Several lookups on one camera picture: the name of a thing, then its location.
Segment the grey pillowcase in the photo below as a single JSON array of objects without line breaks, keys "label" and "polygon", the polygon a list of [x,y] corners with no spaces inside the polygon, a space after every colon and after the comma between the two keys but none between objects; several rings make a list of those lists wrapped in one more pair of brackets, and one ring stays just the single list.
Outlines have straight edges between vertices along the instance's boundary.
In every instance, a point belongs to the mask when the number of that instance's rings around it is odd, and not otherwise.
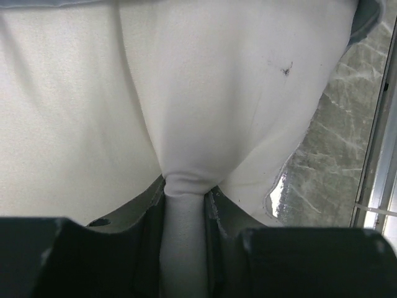
[{"label": "grey pillowcase", "polygon": [[[97,0],[20,0],[1,1],[1,9],[38,8],[38,7],[69,7],[77,5],[98,4]],[[386,1],[362,0],[358,5],[352,21],[350,39],[346,51],[353,45],[367,38],[374,28],[382,22],[385,15]]]}]

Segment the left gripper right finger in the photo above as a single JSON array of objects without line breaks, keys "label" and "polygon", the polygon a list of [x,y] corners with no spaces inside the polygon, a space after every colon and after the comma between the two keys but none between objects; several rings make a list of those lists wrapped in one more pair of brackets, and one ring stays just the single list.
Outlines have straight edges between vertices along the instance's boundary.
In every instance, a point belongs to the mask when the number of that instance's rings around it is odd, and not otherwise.
[{"label": "left gripper right finger", "polygon": [[376,231],[268,227],[219,189],[205,230],[210,297],[396,296],[396,255]]}]

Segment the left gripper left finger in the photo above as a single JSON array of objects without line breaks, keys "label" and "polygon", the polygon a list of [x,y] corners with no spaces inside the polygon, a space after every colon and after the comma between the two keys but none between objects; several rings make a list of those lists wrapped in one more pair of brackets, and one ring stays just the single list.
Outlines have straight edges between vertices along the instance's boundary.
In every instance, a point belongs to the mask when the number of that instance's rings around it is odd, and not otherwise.
[{"label": "left gripper left finger", "polygon": [[1,219],[2,297],[157,297],[164,179],[87,226]]}]

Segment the white pillow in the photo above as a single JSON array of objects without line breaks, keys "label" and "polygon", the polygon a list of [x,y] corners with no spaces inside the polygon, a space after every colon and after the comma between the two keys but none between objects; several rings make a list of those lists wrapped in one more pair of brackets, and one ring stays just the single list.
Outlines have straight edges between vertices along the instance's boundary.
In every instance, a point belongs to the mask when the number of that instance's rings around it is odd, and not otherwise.
[{"label": "white pillow", "polygon": [[86,224],[166,180],[167,297],[206,297],[204,195],[253,213],[303,140],[357,1],[1,5],[1,214]]}]

